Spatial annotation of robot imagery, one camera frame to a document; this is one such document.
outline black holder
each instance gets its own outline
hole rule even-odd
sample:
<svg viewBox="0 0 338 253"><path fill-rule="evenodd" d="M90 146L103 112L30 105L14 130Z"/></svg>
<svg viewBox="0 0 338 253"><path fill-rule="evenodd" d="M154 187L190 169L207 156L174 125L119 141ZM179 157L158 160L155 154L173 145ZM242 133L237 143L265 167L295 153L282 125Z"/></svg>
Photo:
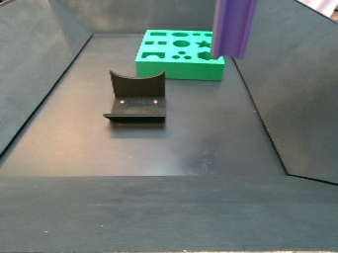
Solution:
<svg viewBox="0 0 338 253"><path fill-rule="evenodd" d="M108 120L163 120L166 109L166 73L149 78L130 78L112 71L115 99Z"/></svg>

